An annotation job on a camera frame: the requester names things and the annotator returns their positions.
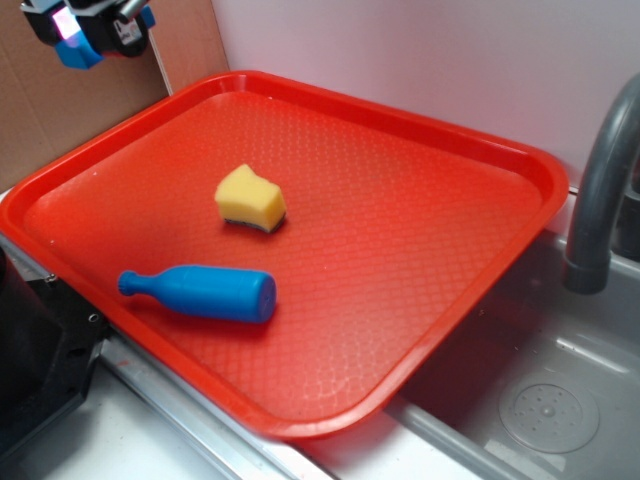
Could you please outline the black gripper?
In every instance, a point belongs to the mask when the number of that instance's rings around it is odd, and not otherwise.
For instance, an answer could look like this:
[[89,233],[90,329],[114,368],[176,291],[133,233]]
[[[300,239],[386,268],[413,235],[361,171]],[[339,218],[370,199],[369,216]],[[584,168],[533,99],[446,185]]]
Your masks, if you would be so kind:
[[149,44],[155,17],[147,1],[23,1],[20,10],[37,38],[55,45],[82,33],[100,55],[134,58]]

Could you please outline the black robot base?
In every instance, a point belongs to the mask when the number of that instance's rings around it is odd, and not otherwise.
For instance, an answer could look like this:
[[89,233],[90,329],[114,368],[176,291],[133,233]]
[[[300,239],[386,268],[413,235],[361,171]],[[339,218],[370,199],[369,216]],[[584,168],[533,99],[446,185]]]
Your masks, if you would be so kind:
[[106,319],[67,283],[1,254],[1,459],[86,399]]

